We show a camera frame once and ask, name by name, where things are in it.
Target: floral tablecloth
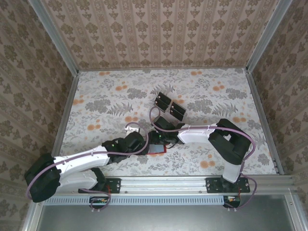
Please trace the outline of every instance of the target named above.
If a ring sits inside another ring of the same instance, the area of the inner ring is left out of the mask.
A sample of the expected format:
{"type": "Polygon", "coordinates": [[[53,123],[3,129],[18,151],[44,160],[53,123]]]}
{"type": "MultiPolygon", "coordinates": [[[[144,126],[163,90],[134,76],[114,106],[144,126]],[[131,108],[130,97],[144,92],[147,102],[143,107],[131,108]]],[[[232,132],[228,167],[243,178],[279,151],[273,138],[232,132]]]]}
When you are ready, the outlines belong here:
{"type": "MultiPolygon", "coordinates": [[[[244,173],[276,173],[241,68],[81,72],[79,77],[60,155],[125,137],[124,126],[130,121],[151,130],[149,110],[161,91],[187,109],[186,124],[207,125],[227,118],[249,134],[257,149],[244,173]]],[[[131,156],[102,170],[107,176],[219,175],[223,159],[210,143],[191,143],[176,145],[165,154],[131,156]]]]}

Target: patterned wall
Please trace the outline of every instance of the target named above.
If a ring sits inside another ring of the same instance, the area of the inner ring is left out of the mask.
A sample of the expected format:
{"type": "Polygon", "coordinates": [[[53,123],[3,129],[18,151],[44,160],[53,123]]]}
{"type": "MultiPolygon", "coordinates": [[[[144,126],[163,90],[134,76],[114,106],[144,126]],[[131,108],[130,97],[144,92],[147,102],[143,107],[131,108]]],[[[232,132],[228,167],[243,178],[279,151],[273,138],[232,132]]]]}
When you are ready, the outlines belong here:
{"type": "Polygon", "coordinates": [[[293,0],[253,75],[284,170],[308,210],[308,1],[293,0]]]}
{"type": "Polygon", "coordinates": [[[24,0],[0,1],[0,230],[22,225],[25,171],[50,152],[72,82],[60,54],[24,0]]]}
{"type": "Polygon", "coordinates": [[[245,66],[278,0],[44,0],[80,69],[245,66]]]}

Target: black mounting plate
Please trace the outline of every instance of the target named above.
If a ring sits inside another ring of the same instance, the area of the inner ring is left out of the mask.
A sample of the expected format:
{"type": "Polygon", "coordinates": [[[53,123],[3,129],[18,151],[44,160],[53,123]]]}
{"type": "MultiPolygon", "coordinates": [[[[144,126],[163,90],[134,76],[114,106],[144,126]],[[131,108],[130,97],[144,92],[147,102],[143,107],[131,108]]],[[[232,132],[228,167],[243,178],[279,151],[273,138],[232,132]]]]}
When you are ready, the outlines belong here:
{"type": "Polygon", "coordinates": [[[106,184],[103,188],[104,192],[120,193],[121,178],[106,178],[106,184]]]}
{"type": "Polygon", "coordinates": [[[163,112],[169,107],[171,103],[171,99],[164,95],[163,93],[159,93],[155,99],[155,105],[159,107],[163,112]]]}
{"type": "Polygon", "coordinates": [[[250,192],[249,182],[245,177],[240,177],[237,182],[232,184],[233,187],[229,188],[228,191],[224,190],[220,179],[220,177],[206,178],[207,193],[239,193],[239,190],[241,190],[241,193],[250,192]]]}
{"type": "MultiPolygon", "coordinates": [[[[121,189],[121,178],[106,178],[106,184],[103,188],[103,192],[108,192],[112,194],[120,193],[121,189]]],[[[105,204],[102,200],[108,200],[108,196],[92,196],[89,198],[89,203],[91,203],[92,199],[98,198],[99,200],[94,201],[94,204],[105,204]]],[[[93,208],[100,209],[103,205],[93,205],[93,208]]]]}
{"type": "Polygon", "coordinates": [[[171,107],[170,107],[170,114],[174,116],[176,119],[179,121],[182,121],[184,118],[186,110],[182,108],[180,105],[177,103],[173,102],[171,107]]]}

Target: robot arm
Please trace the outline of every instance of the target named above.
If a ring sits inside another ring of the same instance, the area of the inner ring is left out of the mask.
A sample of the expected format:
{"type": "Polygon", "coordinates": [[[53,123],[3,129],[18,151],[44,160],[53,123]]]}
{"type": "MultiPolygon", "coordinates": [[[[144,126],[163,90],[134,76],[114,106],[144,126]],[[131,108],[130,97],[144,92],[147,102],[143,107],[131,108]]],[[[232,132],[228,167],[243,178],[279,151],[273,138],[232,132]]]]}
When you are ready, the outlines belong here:
{"type": "MultiPolygon", "coordinates": [[[[191,142],[210,142],[224,159],[225,165],[222,178],[230,183],[235,183],[237,181],[240,175],[243,158],[245,157],[245,154],[251,144],[249,139],[236,132],[225,130],[194,129],[194,127],[197,126],[183,124],[179,124],[177,127],[174,127],[161,116],[155,119],[154,124],[159,128],[166,130],[188,128],[188,130],[182,130],[178,133],[161,132],[160,130],[157,130],[163,137],[166,138],[166,140],[171,143],[186,144],[191,142]]],[[[211,127],[231,128],[233,130],[243,132],[227,119],[221,119],[217,124],[211,125],[211,127]]]]}
{"type": "MultiPolygon", "coordinates": [[[[162,132],[157,129],[149,132],[149,141],[147,147],[138,155],[148,153],[149,144],[186,144],[190,142],[207,143],[210,142],[218,153],[225,160],[225,168],[222,174],[222,180],[229,185],[234,184],[240,175],[241,164],[246,152],[249,149],[250,141],[238,135],[235,132],[223,131],[218,129],[194,129],[195,126],[185,124],[172,125],[163,117],[158,116],[154,124],[165,130],[175,130],[188,127],[188,130],[179,132],[162,132]]],[[[226,119],[221,119],[217,124],[211,125],[218,127],[231,128],[241,131],[237,126],[226,119]]],[[[59,192],[80,192],[81,189],[91,189],[103,191],[106,179],[99,166],[111,163],[119,163],[128,156],[116,154],[95,154],[85,155],[94,152],[118,152],[133,153],[145,145],[145,140],[139,133],[139,130],[132,128],[128,131],[125,138],[118,138],[112,141],[106,141],[102,145],[75,155],[51,157],[50,154],[42,155],[33,166],[25,173],[25,179],[29,185],[33,178],[43,169],[59,164],[44,172],[33,184],[30,193],[34,202],[44,201],[55,193],[59,192]]]]}

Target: purple cable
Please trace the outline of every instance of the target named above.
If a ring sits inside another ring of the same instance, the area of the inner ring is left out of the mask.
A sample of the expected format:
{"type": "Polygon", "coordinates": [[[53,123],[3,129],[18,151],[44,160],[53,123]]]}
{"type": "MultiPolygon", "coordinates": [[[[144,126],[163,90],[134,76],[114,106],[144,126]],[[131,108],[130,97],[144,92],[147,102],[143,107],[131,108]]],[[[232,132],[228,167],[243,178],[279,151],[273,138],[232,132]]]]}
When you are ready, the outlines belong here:
{"type": "Polygon", "coordinates": [[[105,194],[105,195],[108,196],[108,201],[107,201],[106,204],[105,204],[102,208],[100,208],[100,209],[95,209],[95,208],[93,208],[93,203],[94,203],[94,201],[98,201],[98,200],[100,200],[100,198],[93,198],[93,199],[91,200],[91,204],[90,204],[90,208],[91,208],[91,209],[103,210],[103,209],[105,209],[105,208],[108,207],[108,205],[109,205],[109,203],[110,203],[110,201],[111,201],[111,195],[110,195],[109,193],[103,192],[103,191],[93,191],[93,190],[89,190],[89,189],[82,189],[82,190],[85,191],[85,192],[87,192],[87,193],[102,193],[102,194],[105,194]]]}
{"type": "MultiPolygon", "coordinates": [[[[177,132],[177,131],[184,131],[184,130],[189,130],[189,129],[190,129],[190,128],[180,128],[180,129],[175,129],[175,130],[165,130],[165,129],[162,129],[162,128],[156,126],[156,125],[154,124],[152,118],[151,118],[152,111],[153,111],[155,108],[158,109],[158,116],[160,116],[160,109],[159,109],[157,106],[154,106],[154,107],[152,107],[152,108],[150,109],[149,117],[150,117],[150,122],[151,122],[151,124],[152,124],[156,129],[158,129],[158,130],[160,130],[160,131],[163,131],[163,132],[177,132]]],[[[255,188],[254,188],[254,190],[253,190],[253,192],[252,192],[250,198],[248,199],[248,201],[247,201],[245,204],[239,206],[239,207],[236,208],[236,209],[240,209],[240,208],[243,208],[244,206],[246,206],[246,205],[251,201],[251,199],[254,197],[254,195],[255,195],[255,193],[256,193],[256,191],[257,191],[257,182],[256,182],[253,178],[244,175],[244,174],[242,173],[242,170],[243,170],[243,168],[244,168],[245,160],[247,160],[247,159],[255,152],[255,150],[256,150],[256,143],[255,143],[255,142],[253,141],[253,139],[252,139],[250,136],[248,136],[246,133],[241,132],[241,131],[238,131],[238,130],[235,130],[235,129],[231,129],[231,128],[222,128],[222,127],[215,127],[215,126],[194,126],[194,127],[191,128],[191,129],[218,129],[218,130],[224,130],[224,131],[231,131],[231,132],[238,133],[238,134],[240,134],[240,135],[246,137],[247,139],[249,139],[249,141],[251,142],[253,148],[252,148],[251,152],[250,152],[247,156],[244,157],[243,162],[242,162],[242,165],[241,165],[241,169],[240,169],[240,174],[241,174],[243,177],[246,177],[247,179],[252,180],[252,181],[255,183],[255,188]]]]}
{"type": "Polygon", "coordinates": [[[79,159],[79,158],[82,158],[82,157],[85,157],[85,156],[88,156],[88,155],[96,155],[96,154],[115,154],[115,155],[134,155],[134,154],[138,154],[140,152],[142,152],[148,145],[149,143],[149,135],[148,135],[148,132],[147,130],[142,126],[140,125],[139,123],[136,123],[136,122],[130,122],[128,124],[126,124],[125,127],[127,127],[128,125],[130,124],[136,124],[138,125],[141,129],[143,129],[145,131],[145,135],[146,135],[146,141],[145,141],[145,145],[143,146],[143,148],[141,148],[139,151],[136,151],[134,153],[117,153],[117,152],[89,152],[89,153],[85,153],[85,154],[82,154],[82,155],[78,155],[78,156],[74,156],[74,157],[71,157],[71,158],[68,158],[66,160],[62,160],[62,161],[59,161],[55,164],[52,164],[52,165],[49,165],[48,167],[44,168],[42,171],[40,171],[33,179],[32,181],[29,183],[27,189],[26,189],[26,197],[30,200],[32,200],[31,196],[30,196],[30,189],[31,187],[33,186],[34,182],[42,175],[44,174],[46,171],[48,171],[49,169],[57,166],[57,165],[61,165],[61,164],[65,164],[65,163],[68,163],[69,161],[72,161],[72,160],[76,160],[76,159],[79,159]]]}

